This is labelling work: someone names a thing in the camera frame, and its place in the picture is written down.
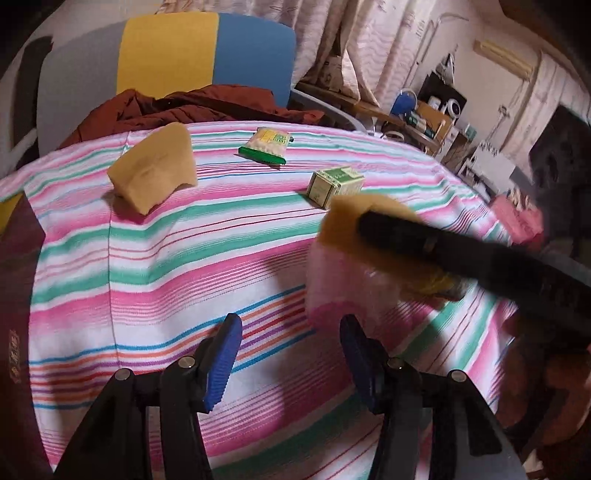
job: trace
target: yellow object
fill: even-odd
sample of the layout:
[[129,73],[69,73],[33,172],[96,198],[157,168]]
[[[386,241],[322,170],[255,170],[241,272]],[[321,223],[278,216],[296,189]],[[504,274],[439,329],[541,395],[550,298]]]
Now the yellow object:
[[338,195],[333,198],[322,221],[318,240],[376,270],[391,274],[403,287],[422,296],[447,292],[456,285],[457,277],[446,274],[435,265],[384,252],[362,242],[356,230],[357,221],[368,210],[422,223],[410,208],[390,197],[364,193]]
[[531,76],[534,73],[532,65],[506,48],[491,41],[476,40],[474,42],[474,51],[500,65],[513,75],[517,75],[520,79],[528,82],[531,80]]
[[8,225],[8,221],[12,215],[12,212],[17,206],[18,201],[22,197],[22,192],[13,195],[10,198],[7,198],[3,202],[0,202],[0,235],[3,234],[6,226]]
[[130,18],[119,48],[117,93],[162,98],[212,84],[219,16],[182,12]]
[[285,149],[293,138],[288,132],[259,127],[243,147],[238,148],[241,157],[273,165],[285,165]]
[[115,192],[147,215],[180,185],[197,184],[189,131],[179,123],[162,127],[123,154],[107,175]]

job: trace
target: yellow stripe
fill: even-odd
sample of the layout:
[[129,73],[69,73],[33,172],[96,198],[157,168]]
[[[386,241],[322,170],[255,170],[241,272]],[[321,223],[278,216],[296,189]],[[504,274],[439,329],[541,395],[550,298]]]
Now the yellow stripe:
[[3,202],[0,202],[0,235],[4,232],[4,229],[8,225],[8,221],[12,215],[12,212],[17,206],[18,201],[22,197],[22,192],[10,197]]
[[119,49],[117,93],[134,88],[160,98],[211,85],[218,24],[214,12],[128,20]]

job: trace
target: air conditioner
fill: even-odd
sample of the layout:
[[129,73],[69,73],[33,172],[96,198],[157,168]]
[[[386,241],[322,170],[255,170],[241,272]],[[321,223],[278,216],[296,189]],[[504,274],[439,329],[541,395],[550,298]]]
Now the air conditioner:
[[483,57],[492,60],[504,69],[509,70],[513,75],[517,75],[524,80],[530,80],[534,71],[532,65],[521,60],[513,52],[500,47],[493,42],[479,41],[474,42],[474,51]]

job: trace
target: chair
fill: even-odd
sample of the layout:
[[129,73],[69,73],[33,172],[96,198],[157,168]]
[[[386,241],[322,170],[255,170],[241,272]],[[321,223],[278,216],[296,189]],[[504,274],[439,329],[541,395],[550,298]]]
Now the chair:
[[[30,41],[22,52],[12,98],[12,124],[8,133],[11,136],[10,150],[6,152],[5,159],[9,171],[39,158],[37,90],[43,60],[52,47],[52,38],[45,36]],[[0,177],[5,173],[8,171],[0,171]]]
[[291,98],[365,133],[354,117],[291,89],[295,47],[295,32],[285,25],[212,12],[148,15],[89,32],[44,60],[39,153],[55,150],[92,109],[128,88],[160,98],[211,84],[263,87],[279,106]]

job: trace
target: green and white box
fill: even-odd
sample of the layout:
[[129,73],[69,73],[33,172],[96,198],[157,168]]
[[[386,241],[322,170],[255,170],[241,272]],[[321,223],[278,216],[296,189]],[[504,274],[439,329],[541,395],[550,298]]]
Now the green and white box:
[[323,209],[330,208],[335,195],[359,193],[365,178],[350,167],[315,171],[310,179],[306,195]]

